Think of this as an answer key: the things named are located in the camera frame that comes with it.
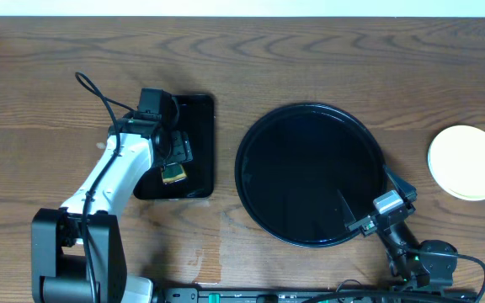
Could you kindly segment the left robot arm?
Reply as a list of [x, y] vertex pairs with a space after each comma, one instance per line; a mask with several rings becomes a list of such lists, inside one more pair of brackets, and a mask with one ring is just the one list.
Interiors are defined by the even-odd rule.
[[121, 119], [80, 188], [31, 222], [31, 283], [36, 302], [150, 302], [153, 282], [128, 274], [119, 220], [152, 168], [182, 170], [189, 136], [158, 122]]

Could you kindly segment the light blue plate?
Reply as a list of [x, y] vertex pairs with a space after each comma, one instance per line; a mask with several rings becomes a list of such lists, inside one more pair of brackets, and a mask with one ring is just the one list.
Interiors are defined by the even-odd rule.
[[468, 201], [485, 200], [485, 172], [461, 172], [455, 169], [441, 171], [431, 168], [430, 173], [447, 194]]

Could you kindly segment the green and yellow sponge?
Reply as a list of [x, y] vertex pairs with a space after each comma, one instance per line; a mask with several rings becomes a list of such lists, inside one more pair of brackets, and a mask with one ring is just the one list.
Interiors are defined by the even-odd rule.
[[187, 173], [182, 164], [172, 164], [165, 166], [161, 172], [163, 184], [171, 184], [183, 181], [187, 178]]

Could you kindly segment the yellow plate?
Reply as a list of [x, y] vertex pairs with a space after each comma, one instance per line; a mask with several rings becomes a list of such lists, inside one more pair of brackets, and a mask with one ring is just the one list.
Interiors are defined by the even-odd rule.
[[429, 171], [485, 172], [485, 131], [469, 125], [443, 129], [429, 144]]

